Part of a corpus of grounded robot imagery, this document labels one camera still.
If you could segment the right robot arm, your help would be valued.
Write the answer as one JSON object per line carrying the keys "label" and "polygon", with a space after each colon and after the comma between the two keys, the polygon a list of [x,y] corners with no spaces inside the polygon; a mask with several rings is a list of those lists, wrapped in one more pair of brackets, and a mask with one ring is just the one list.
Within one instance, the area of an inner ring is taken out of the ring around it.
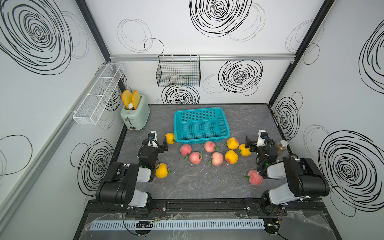
{"label": "right robot arm", "polygon": [[259,206],[263,215],[272,215],[290,202],[329,195],[331,188],[314,161],[296,156],[279,161],[278,147],[267,132],[259,132],[257,141],[246,137],[245,148],[257,154],[257,168],[246,176],[252,185],[260,185],[264,179],[286,180],[285,184],[262,194]]}

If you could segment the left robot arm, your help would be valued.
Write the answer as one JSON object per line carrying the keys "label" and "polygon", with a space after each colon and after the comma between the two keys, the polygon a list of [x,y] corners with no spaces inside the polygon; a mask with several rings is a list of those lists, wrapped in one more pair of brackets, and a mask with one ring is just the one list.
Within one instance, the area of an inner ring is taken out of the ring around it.
{"label": "left robot arm", "polygon": [[152,211],[158,210],[162,216],[166,206],[155,206],[151,194],[137,190],[136,184],[149,183],[155,179],[156,172],[160,169],[158,155],[166,151],[168,151],[167,138],[159,144],[155,140],[155,133],[149,133],[138,150],[137,164],[113,162],[109,166],[96,191],[96,201],[102,204],[133,207],[144,211],[145,216],[150,216]]}

